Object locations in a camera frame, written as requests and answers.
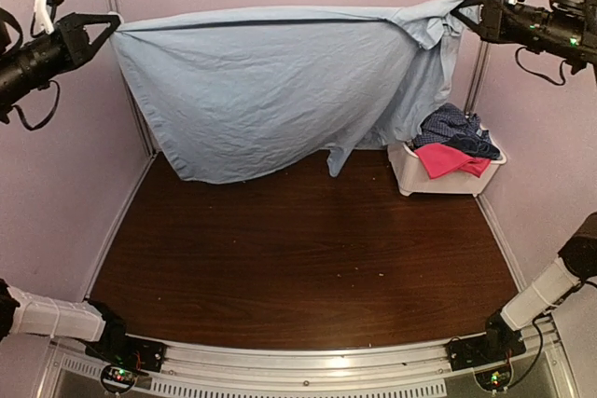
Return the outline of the light blue printed t-shirt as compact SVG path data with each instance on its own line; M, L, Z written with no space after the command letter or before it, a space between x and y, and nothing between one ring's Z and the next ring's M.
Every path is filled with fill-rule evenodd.
M337 175L355 149L415 137L448 100L458 4L203 11L127 22L111 43L182 180L248 181L320 150Z

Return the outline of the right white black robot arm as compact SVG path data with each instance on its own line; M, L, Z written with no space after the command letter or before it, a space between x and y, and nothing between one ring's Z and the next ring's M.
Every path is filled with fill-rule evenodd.
M515 45L561 59L573 74L596 64L596 0L464 0L451 11L481 41ZM521 329L554 310L596 275L596 216L590 214L556 259L486 322L478 352L499 361L518 343Z

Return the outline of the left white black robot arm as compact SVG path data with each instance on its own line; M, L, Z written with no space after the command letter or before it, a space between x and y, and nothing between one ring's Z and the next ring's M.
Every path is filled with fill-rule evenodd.
M37 124L27 121L18 105L32 90L56 84L55 77L90 62L121 24L117 14L71 13L46 32L24 44L19 40L1 55L1 122L16 112L28 131L41 130L53 119L61 89L49 114ZM69 337L125 364L134 355L126 325L109 307L97 302L68 302L26 293L1 281L1 337L16 334Z

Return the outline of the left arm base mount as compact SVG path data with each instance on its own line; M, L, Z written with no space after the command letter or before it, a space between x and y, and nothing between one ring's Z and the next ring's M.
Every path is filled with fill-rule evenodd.
M125 335L121 340L83 341L85 354L105 362L99 381L105 391L120 396L151 373L159 373L166 345L156 340Z

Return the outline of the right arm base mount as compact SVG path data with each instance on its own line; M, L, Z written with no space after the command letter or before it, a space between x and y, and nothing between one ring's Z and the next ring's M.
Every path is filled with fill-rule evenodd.
M513 358L526 353L519 338L505 347L493 347L485 334L455 336L445 350L452 372L471 370L477 385L493 394L505 392L514 382Z

